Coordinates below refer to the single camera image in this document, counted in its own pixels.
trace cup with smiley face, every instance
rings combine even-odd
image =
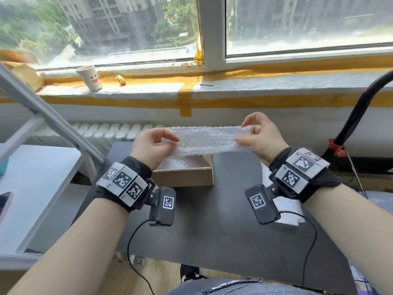
[[[102,88],[96,68],[93,65],[80,67],[76,72],[80,75],[91,92],[98,91]]]

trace white radiator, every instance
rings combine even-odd
[[[107,155],[114,142],[133,141],[142,131],[153,128],[151,124],[142,127],[140,124],[73,124],[81,135],[92,143],[104,155]],[[45,145],[57,147],[71,147],[71,145],[59,136],[47,125],[37,129],[27,140],[30,145]]]

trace white window frame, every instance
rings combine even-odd
[[[346,49],[320,51],[293,51],[288,53],[270,53],[261,55],[244,54],[239,57],[226,58],[226,0],[197,0],[199,12],[199,30],[202,39],[202,48],[205,64],[197,66],[193,60],[176,61],[165,63],[132,64],[98,67],[100,71],[121,72],[127,71],[127,75],[163,75],[163,74],[186,74],[195,72],[220,71],[239,68],[242,66],[300,62],[305,60],[336,59],[349,57],[364,57],[373,55],[393,54],[393,46],[364,46]],[[72,77],[75,76],[76,67],[66,67],[63,70],[40,69],[37,72],[43,77]]]

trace gray table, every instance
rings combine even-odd
[[[131,148],[130,142],[115,143],[97,177],[129,155]],[[261,165],[253,153],[215,154],[213,166],[215,185],[176,188],[173,225],[144,225],[131,243],[131,253],[300,285],[304,258],[314,238],[312,226],[258,223],[244,195],[246,188],[262,182]],[[91,188],[76,218],[93,196]],[[131,233],[148,219],[149,209],[145,206],[130,214],[118,251],[126,252]],[[305,286],[357,294],[347,259],[321,226],[317,227],[318,239],[307,262]]]

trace wrist-mounted device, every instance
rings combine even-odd
[[[156,187],[150,179],[152,171],[134,157],[127,157],[121,163],[115,162],[97,181],[96,196],[111,200],[128,212],[140,210],[149,205],[150,225],[171,226],[174,220],[176,192],[173,188]]]
[[[335,187],[341,181],[327,168],[329,163],[306,148],[288,147],[270,164],[269,187],[262,184],[245,191],[259,223],[280,219],[273,198],[278,196],[307,201],[321,187]]]

